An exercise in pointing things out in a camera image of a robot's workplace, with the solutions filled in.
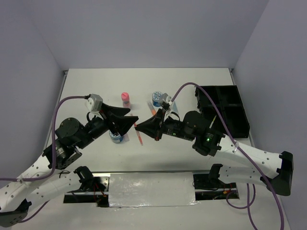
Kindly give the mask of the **yellow highlighter pen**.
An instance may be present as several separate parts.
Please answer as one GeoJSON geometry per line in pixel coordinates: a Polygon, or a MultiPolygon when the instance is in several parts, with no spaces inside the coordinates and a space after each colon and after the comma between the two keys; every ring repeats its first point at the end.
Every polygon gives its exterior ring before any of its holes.
{"type": "Polygon", "coordinates": [[[213,120],[211,121],[211,124],[210,124],[210,126],[209,126],[210,129],[213,127],[213,124],[214,124],[214,122],[215,122],[215,120],[216,120],[216,117],[217,117],[217,115],[215,115],[214,118],[213,118],[213,120]]]}

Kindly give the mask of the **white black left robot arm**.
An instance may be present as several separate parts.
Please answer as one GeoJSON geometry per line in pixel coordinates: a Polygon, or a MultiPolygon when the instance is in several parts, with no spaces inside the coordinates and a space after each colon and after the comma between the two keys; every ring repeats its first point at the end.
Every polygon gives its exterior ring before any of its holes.
{"type": "Polygon", "coordinates": [[[90,145],[106,132],[125,135],[137,116],[129,116],[130,109],[90,103],[90,112],[96,112],[83,125],[69,117],[53,130],[52,143],[39,158],[16,179],[0,190],[0,225],[4,228],[23,223],[30,218],[28,212],[43,207],[48,201],[66,192],[102,191],[92,172],[86,166],[73,171],[67,167],[78,160],[82,149],[90,145]]]}

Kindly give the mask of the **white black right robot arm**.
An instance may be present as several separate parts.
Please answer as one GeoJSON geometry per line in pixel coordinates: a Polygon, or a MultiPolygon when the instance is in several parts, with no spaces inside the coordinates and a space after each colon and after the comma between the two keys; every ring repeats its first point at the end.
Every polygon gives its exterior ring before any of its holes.
{"type": "Polygon", "coordinates": [[[213,164],[209,184],[248,183],[265,186],[281,196],[291,194],[294,170],[290,152],[273,153],[232,140],[228,135],[210,128],[210,122],[196,111],[189,111],[183,120],[165,116],[159,109],[150,119],[138,124],[136,130],[159,141],[163,135],[193,142],[193,149],[202,156],[211,156],[240,163],[240,167],[213,164]]]}

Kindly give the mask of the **blue highlighter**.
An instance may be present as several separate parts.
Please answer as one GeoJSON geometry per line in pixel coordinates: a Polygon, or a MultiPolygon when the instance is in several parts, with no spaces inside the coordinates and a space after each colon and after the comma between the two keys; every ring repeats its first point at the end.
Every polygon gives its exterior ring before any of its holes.
{"type": "Polygon", "coordinates": [[[177,108],[177,105],[176,105],[176,102],[172,102],[172,110],[174,113],[176,113],[177,115],[179,115],[179,112],[178,112],[178,108],[177,108]]]}

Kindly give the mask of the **orange pen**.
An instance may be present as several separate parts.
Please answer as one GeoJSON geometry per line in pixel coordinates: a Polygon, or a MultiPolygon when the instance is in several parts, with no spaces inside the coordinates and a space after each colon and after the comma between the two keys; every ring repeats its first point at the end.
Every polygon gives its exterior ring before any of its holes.
{"type": "Polygon", "coordinates": [[[136,127],[137,127],[137,125],[136,125],[136,123],[134,123],[134,129],[135,129],[135,131],[136,131],[138,140],[139,140],[139,142],[140,142],[140,145],[143,146],[143,141],[142,141],[141,135],[140,135],[139,131],[136,130],[136,127]]]}

